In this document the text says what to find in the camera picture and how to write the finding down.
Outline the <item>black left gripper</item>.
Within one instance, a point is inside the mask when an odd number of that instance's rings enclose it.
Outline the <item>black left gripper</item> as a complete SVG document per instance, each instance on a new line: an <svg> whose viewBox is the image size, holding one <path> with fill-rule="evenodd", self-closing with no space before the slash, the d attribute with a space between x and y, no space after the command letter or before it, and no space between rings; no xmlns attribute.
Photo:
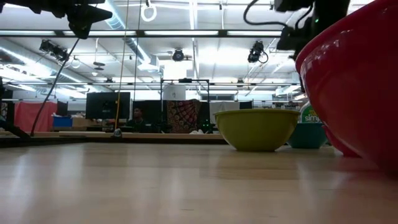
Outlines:
<svg viewBox="0 0 398 224"><path fill-rule="evenodd" d="M87 39L92 24L112 18L113 13L91 5L74 5L66 11L68 26L79 39Z"/></svg>

